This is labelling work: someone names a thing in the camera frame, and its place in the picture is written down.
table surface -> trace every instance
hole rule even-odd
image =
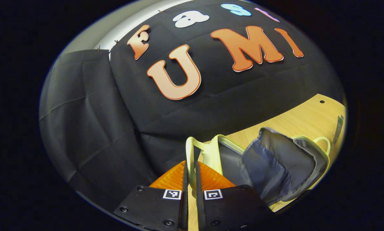
[[[344,117],[343,126],[336,144],[333,145],[332,142],[337,128],[338,116],[340,117],[340,115]],[[343,143],[343,136],[346,130],[346,108],[343,104],[332,98],[317,94],[308,101],[305,101],[283,114],[255,126],[241,130],[237,133],[226,135],[226,137],[245,149],[254,139],[256,139],[256,137],[258,137],[261,127],[271,127],[272,129],[289,137],[302,135],[311,139],[315,139],[320,136],[328,138],[331,142],[331,150],[329,153],[330,168]],[[327,143],[324,141],[319,141],[318,145],[324,150],[327,149]],[[190,185],[188,186],[188,203],[188,230],[198,231],[196,199],[192,196],[192,189]]]

screw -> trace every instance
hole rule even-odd
[[[168,220],[168,221],[164,221],[164,224],[167,225],[167,226],[172,226],[175,223],[173,221]]]
[[[216,225],[219,225],[219,224],[220,224],[220,221],[218,221],[218,220],[215,220],[215,221],[211,222],[211,225],[213,225],[213,226],[216,226]]]
[[[128,209],[125,207],[120,207],[119,209],[121,210],[121,212],[128,212]]]

wooden table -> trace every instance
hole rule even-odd
[[[343,127],[338,138],[338,141],[333,145],[332,141],[337,128],[338,116],[344,117]],[[286,111],[270,120],[264,121],[255,126],[246,128],[237,133],[226,135],[243,149],[251,143],[259,134],[261,127],[271,127],[272,129],[292,137],[296,135],[307,136],[315,139],[324,136],[330,140],[330,165],[333,164],[340,151],[343,143],[343,136],[346,127],[346,108],[343,104],[335,101],[332,98],[317,94],[308,101],[298,105],[297,107]],[[327,144],[324,141],[319,141],[318,145],[324,150],[327,149]],[[188,202],[189,202],[189,231],[198,231],[198,216],[196,210],[196,199],[192,196],[192,189],[188,187]]]

orange letter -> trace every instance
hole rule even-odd
[[[132,50],[135,51],[135,60],[139,59],[149,47],[149,44],[142,43],[142,41],[147,41],[149,39],[148,33],[145,32],[148,28],[149,25],[143,25],[126,43],[126,45],[131,45]]]
[[[247,26],[248,38],[239,35],[230,29],[220,29],[211,33],[212,38],[220,39],[232,55],[235,64],[232,69],[241,72],[252,68],[253,62],[246,59],[243,52],[248,54],[258,64],[262,63],[262,51],[265,52],[265,60],[272,63],[283,60],[283,55],[279,53],[263,29],[257,26]]]
[[[186,83],[176,86],[165,70],[165,61],[159,60],[152,65],[146,74],[152,77],[161,93],[168,99],[179,100],[192,95],[201,85],[201,73],[188,54],[189,46],[181,45],[169,54],[176,59],[186,74]]]
[[[293,54],[295,55],[295,57],[303,57],[303,52],[299,49],[299,47],[297,47],[295,42],[293,42],[292,38],[288,35],[286,31],[279,28],[275,28],[274,30],[279,32],[283,36],[283,38],[286,39],[286,41],[292,47]]]

